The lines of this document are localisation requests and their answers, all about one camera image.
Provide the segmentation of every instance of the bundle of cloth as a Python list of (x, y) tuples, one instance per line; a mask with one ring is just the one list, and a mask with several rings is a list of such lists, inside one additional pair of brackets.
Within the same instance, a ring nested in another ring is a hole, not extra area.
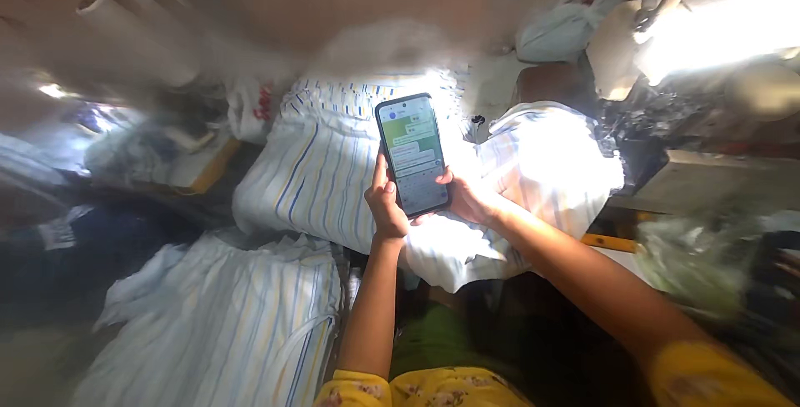
[(126, 324), (73, 405), (310, 405), (341, 300), (325, 240), (244, 251), (206, 233), (188, 249), (167, 245), (109, 289), (97, 326)]
[[(350, 81), (307, 77), (284, 96), (264, 151), (236, 189), (238, 227), (291, 229), (368, 253), (375, 222), (363, 193), (380, 145), (375, 106), (420, 92), (432, 97), (447, 165), (484, 178), (575, 238), (622, 178), (619, 161), (600, 153), (594, 122), (559, 103), (517, 105), (475, 144), (464, 139), (458, 79), (445, 70)], [(451, 212), (411, 228), (401, 262), (449, 292), (530, 269), (505, 239)]]

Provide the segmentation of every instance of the bright light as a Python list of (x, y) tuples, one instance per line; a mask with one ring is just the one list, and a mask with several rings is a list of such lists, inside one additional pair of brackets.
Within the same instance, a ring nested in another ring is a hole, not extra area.
[[(798, 0), (721, 0), (659, 16), (636, 64), (657, 85), (668, 73), (800, 45)], [(642, 43), (647, 36), (636, 37)]]
[(60, 99), (69, 95), (69, 93), (63, 91), (58, 84), (42, 85), (39, 87), (39, 91), (55, 99)]

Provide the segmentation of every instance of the smartphone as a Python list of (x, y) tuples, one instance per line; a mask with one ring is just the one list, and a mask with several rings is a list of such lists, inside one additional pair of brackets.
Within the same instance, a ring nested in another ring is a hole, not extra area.
[(442, 144), (430, 95), (419, 93), (377, 105), (377, 127), (397, 185), (397, 204), (408, 218), (450, 205), (448, 185), (436, 183), (445, 172)]

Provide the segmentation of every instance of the white plastic bag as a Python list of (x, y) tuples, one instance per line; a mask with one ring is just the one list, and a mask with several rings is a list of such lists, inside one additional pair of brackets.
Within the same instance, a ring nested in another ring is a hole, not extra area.
[(625, 0), (595, 0), (590, 6), (561, 4), (517, 36), (517, 58), (527, 62), (575, 62), (614, 7)]
[(559, 0), (553, 10), (520, 27), (517, 58), (526, 62), (575, 62), (603, 18), (623, 1)]
[(230, 130), (240, 140), (266, 143), (280, 103), (273, 100), (273, 85), (252, 76), (236, 78), (227, 89)]

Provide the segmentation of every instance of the yellow floral sleeve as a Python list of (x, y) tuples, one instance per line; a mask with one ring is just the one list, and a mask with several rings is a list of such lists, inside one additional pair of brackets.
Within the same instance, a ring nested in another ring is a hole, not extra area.
[(374, 374), (336, 370), (322, 386), (315, 407), (391, 407), (389, 383)]
[(650, 386), (662, 407), (792, 406), (733, 357), (704, 343), (676, 343), (656, 359)]

